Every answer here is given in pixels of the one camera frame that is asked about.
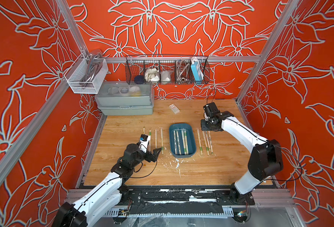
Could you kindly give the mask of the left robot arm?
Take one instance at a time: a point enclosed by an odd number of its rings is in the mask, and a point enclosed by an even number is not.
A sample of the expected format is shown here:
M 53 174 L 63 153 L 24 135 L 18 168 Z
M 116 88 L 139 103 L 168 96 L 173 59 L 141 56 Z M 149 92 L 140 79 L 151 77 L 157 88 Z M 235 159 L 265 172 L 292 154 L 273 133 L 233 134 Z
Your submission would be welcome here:
M 157 162 L 162 149 L 152 152 L 144 142 L 129 144 L 124 154 L 111 169 L 107 177 L 88 194 L 72 204 L 65 202 L 58 210 L 53 227 L 92 227 L 108 211 L 127 197 L 128 186 L 134 169 L 143 161 Z

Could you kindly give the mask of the blue plastic storage box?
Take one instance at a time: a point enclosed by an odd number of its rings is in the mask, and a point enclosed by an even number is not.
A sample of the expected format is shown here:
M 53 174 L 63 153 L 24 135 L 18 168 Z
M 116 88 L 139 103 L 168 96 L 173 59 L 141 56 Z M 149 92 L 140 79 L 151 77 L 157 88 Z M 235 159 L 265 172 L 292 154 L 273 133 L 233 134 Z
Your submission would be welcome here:
M 190 158 L 197 150 L 192 127 L 186 123 L 169 127 L 171 153 L 175 158 Z

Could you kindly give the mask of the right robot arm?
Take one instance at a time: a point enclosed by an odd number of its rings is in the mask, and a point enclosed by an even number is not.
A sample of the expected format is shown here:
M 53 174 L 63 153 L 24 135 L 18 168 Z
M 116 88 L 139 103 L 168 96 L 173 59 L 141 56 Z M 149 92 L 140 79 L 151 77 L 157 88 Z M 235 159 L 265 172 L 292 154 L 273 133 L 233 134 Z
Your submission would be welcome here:
M 247 172 L 232 184 L 231 194 L 245 196 L 266 178 L 283 170 L 283 158 L 280 144 L 268 140 L 245 125 L 229 111 L 221 112 L 214 102 L 204 107 L 203 131 L 225 131 L 237 139 L 249 152 Z

